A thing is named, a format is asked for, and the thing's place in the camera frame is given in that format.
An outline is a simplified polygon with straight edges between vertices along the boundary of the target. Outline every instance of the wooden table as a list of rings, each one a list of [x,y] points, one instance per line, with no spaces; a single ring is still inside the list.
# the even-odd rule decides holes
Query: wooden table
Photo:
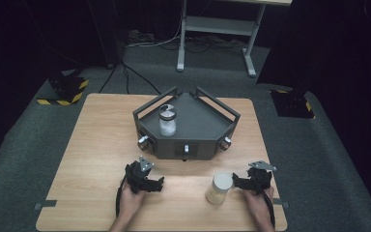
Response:
[[[221,33],[230,35],[249,36],[248,47],[243,48],[243,58],[249,76],[255,76],[251,59],[251,51],[260,29],[261,20],[267,5],[290,6],[292,0],[225,0],[249,4],[259,4],[260,9],[255,21],[234,20],[225,18],[213,18],[203,16],[191,16],[186,14],[186,1],[183,0],[182,30],[180,36],[179,56],[177,58],[177,71],[182,72],[185,68],[186,56],[186,31]]]
[[[107,231],[115,219],[117,188],[125,166],[139,156],[154,162],[149,178],[164,176],[162,192],[147,193],[129,231],[252,231],[255,230],[239,188],[231,188],[220,206],[205,191],[216,172],[247,177],[248,164],[269,162],[252,102],[219,99],[242,116],[227,151],[211,160],[157,159],[137,147],[132,111],[154,96],[91,94],[83,105],[59,169],[46,197],[40,231]],[[274,179],[274,198],[279,198]],[[274,205],[276,230],[287,228],[281,205]]]

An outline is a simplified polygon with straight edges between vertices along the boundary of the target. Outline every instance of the person's right hand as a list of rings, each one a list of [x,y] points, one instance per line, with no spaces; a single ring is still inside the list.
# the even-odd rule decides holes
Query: person's right hand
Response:
[[[272,202],[273,187],[265,189],[264,192]],[[264,200],[264,196],[262,194],[257,195],[255,194],[255,191],[246,189],[243,190],[243,193],[245,194],[248,203],[249,212],[251,213],[259,231],[275,231],[271,223],[270,210]]]

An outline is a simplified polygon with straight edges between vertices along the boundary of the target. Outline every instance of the table leg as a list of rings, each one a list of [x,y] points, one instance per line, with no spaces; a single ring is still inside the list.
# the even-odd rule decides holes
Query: table leg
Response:
[[[255,25],[254,25],[254,28],[252,29],[251,37],[249,38],[248,48],[243,48],[243,58],[245,59],[246,68],[248,69],[248,74],[251,77],[257,74],[255,72],[254,65],[252,64],[251,51],[252,51],[252,47],[254,46],[255,38],[257,37],[257,34],[258,34],[258,30],[260,29],[261,20],[264,15],[264,11],[265,11],[265,6],[266,6],[265,4],[262,4],[260,7],[260,11],[257,14],[257,19],[255,20]]]
[[[182,10],[182,34],[180,36],[179,58],[177,60],[177,71],[185,69],[185,39],[186,39],[186,0],[183,0]]]

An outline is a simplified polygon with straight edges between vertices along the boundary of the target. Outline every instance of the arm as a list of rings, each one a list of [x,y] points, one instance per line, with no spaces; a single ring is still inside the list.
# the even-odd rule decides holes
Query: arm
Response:
[[[133,193],[127,182],[123,184],[122,198],[120,200],[120,213],[111,225],[109,232],[124,232],[140,209],[146,191],[140,190],[137,194]]]
[[[245,194],[246,201],[248,203],[249,212],[251,213],[252,218],[254,219],[254,222],[257,225],[259,231],[275,231],[271,224],[270,210],[268,209],[263,195],[256,195],[254,191],[245,189],[243,190],[243,193]],[[265,189],[265,193],[272,202],[273,187]]]

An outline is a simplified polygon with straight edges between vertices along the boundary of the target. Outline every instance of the jar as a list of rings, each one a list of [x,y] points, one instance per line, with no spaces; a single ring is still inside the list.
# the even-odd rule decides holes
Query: jar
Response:
[[[159,131],[163,136],[173,136],[176,133],[177,112],[173,105],[164,104],[159,109]]]
[[[227,173],[215,174],[212,184],[206,191],[207,200],[214,205],[222,204],[231,186],[233,186],[231,175]]]

